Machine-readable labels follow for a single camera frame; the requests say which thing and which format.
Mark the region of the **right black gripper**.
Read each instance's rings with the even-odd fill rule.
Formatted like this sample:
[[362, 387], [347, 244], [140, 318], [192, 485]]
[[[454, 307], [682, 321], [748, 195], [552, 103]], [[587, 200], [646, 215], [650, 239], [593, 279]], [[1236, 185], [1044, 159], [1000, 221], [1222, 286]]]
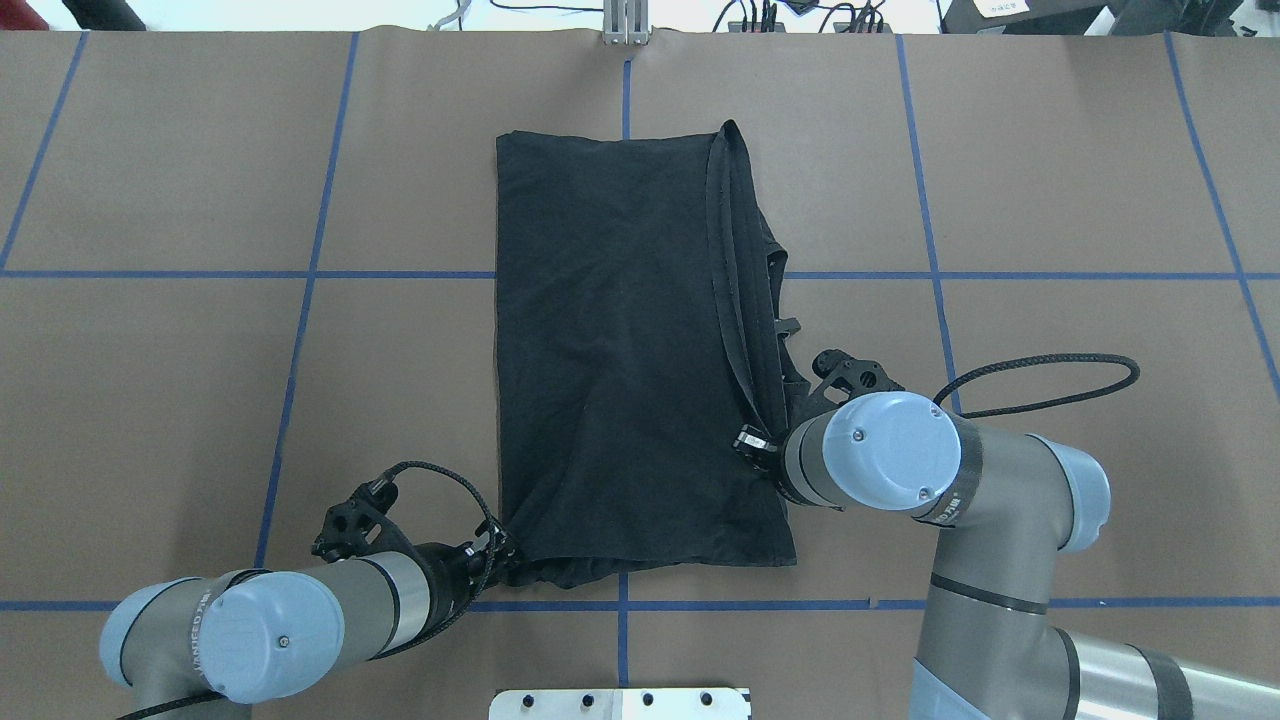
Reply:
[[786, 501], [800, 501], [785, 473], [782, 450], [768, 434], [753, 425], [742, 425], [732, 441], [733, 451], [759, 471]]

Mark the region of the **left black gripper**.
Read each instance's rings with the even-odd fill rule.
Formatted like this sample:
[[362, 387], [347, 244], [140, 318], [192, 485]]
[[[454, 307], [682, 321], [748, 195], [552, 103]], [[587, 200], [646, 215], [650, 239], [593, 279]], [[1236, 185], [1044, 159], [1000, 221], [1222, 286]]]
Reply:
[[431, 589], [431, 616], [451, 616], [461, 605], [499, 582], [511, 566], [511, 543], [499, 544], [495, 553], [486, 543], [460, 546], [425, 544], [426, 577]]

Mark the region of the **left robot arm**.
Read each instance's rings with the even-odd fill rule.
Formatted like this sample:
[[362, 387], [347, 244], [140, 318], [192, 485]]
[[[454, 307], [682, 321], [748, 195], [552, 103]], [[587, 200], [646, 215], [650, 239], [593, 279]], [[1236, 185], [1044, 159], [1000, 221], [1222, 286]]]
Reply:
[[132, 693], [134, 719], [247, 719], [443, 632], [504, 559], [484, 536], [294, 571], [183, 577], [127, 596], [102, 626], [99, 661]]

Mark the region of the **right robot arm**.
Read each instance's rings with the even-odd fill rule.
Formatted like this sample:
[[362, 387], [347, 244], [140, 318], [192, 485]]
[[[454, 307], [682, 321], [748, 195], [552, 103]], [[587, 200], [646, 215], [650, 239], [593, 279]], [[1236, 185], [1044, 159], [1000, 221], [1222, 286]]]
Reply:
[[913, 719], [1275, 719], [1277, 687], [1053, 626], [1062, 553], [1089, 548], [1111, 491], [1088, 454], [984, 427], [905, 391], [863, 395], [782, 439], [733, 448], [787, 501], [865, 506], [937, 529]]

